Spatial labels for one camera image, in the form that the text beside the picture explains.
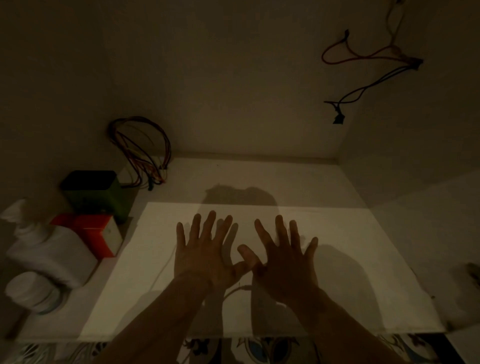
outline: bundle of wires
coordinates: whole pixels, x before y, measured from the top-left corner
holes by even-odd
[[[387,31],[390,34],[390,44],[388,46],[380,48],[378,51],[376,51],[372,54],[369,54],[367,56],[362,56],[362,55],[358,54],[357,52],[354,52],[352,50],[352,48],[350,47],[350,45],[348,44],[348,36],[350,35],[350,32],[347,29],[345,31],[345,36],[340,41],[338,41],[338,42],[332,44],[331,46],[327,47],[327,49],[325,49],[325,51],[323,52],[322,61],[326,64],[329,64],[329,65],[341,64],[341,63],[345,63],[345,62],[359,61],[359,60],[389,60],[389,61],[401,62],[401,63],[404,64],[403,66],[397,67],[394,70],[388,72],[387,74],[384,74],[377,81],[375,81],[375,82],[373,82],[369,85],[359,87],[359,88],[349,92],[348,94],[343,96],[339,101],[324,101],[326,104],[332,105],[334,107],[335,111],[337,112],[337,116],[335,117],[335,121],[334,121],[333,124],[343,124],[343,121],[345,119],[345,116],[343,115],[342,110],[340,109],[340,105],[351,104],[351,103],[354,103],[354,102],[358,101],[362,97],[363,93],[366,90],[368,90],[370,87],[381,84],[382,82],[384,82],[384,81],[386,81],[386,80],[388,80],[388,79],[390,79],[394,76],[397,76],[398,74],[403,73],[405,71],[418,70],[420,65],[423,63],[423,60],[421,60],[419,58],[409,57],[409,56],[405,55],[402,52],[402,50],[398,46],[395,45],[395,40],[396,40],[396,37],[398,35],[398,30],[400,28],[400,25],[403,21],[404,14],[402,14],[402,17],[400,18],[400,21],[398,22],[398,25],[397,25],[395,31],[391,29],[390,24],[389,24],[390,15],[392,14],[395,7],[403,6],[404,3],[405,3],[405,0],[395,0],[392,3],[392,5],[390,6],[390,9],[388,10],[386,20],[385,20]],[[334,62],[327,61],[325,59],[325,54],[328,51],[330,51],[331,49],[333,49],[334,47],[336,47],[340,44],[345,44],[345,46],[347,48],[347,51],[352,55],[352,57],[344,59],[344,60],[340,60],[340,61],[334,61]],[[380,53],[382,53],[386,50],[390,50],[393,53],[393,56],[385,56],[385,55],[381,56],[381,55],[379,55]],[[359,95],[355,99],[345,101],[345,99],[347,99],[349,96],[351,96],[351,95],[353,95],[357,92],[359,92]]]
[[[120,131],[122,126],[131,127],[146,136],[151,144],[155,145],[145,132],[134,126],[135,123],[150,125],[162,134],[165,142],[163,161],[155,162],[154,158],[145,152],[142,147],[125,135],[123,131]],[[110,141],[122,151],[136,174],[136,180],[133,181],[132,178],[132,183],[123,185],[123,188],[148,187],[148,190],[151,191],[154,185],[165,183],[167,167],[171,158],[171,145],[167,134],[158,124],[142,116],[132,116],[112,121],[108,125],[107,133]]]

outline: finger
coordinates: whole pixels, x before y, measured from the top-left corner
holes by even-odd
[[[218,244],[220,246],[223,244],[223,240],[225,239],[225,237],[228,233],[228,230],[230,229],[230,226],[232,225],[232,222],[233,222],[233,217],[231,215],[228,215],[225,218],[225,221],[222,223],[222,225],[220,225],[220,227],[218,228],[218,230],[216,232],[216,235],[215,235],[215,238],[214,238],[214,241],[215,241],[216,244]]]
[[[259,219],[255,220],[255,230],[257,230],[258,237],[264,244],[267,254],[272,252],[276,248],[275,243],[272,240],[270,234],[264,229],[264,226]]]
[[[204,222],[204,227],[202,228],[202,235],[200,235],[200,239],[202,241],[209,239],[212,236],[212,227],[215,224],[216,212],[210,211],[208,214],[207,220]]]
[[[177,250],[185,247],[185,231],[181,222],[177,224]]]
[[[257,274],[264,267],[257,254],[245,244],[240,245],[237,250],[253,274]]]
[[[299,228],[295,220],[290,221],[290,241],[292,242],[292,249],[301,253]]]
[[[233,286],[248,272],[250,272],[250,267],[246,262],[238,262],[233,265],[231,269],[231,279],[228,286]]]
[[[315,237],[312,239],[312,241],[308,245],[307,250],[305,250],[305,257],[309,261],[313,261],[313,256],[315,255],[315,250],[317,250],[317,246],[318,246],[318,238]]]
[[[287,247],[290,245],[288,242],[288,232],[285,229],[285,224],[283,223],[283,216],[277,215],[275,218],[275,227],[276,233],[278,234],[278,241],[281,247]]]
[[[195,242],[198,240],[198,234],[200,232],[200,221],[202,220],[202,216],[200,214],[196,214],[193,217],[192,221],[192,228],[190,229],[190,242]]]

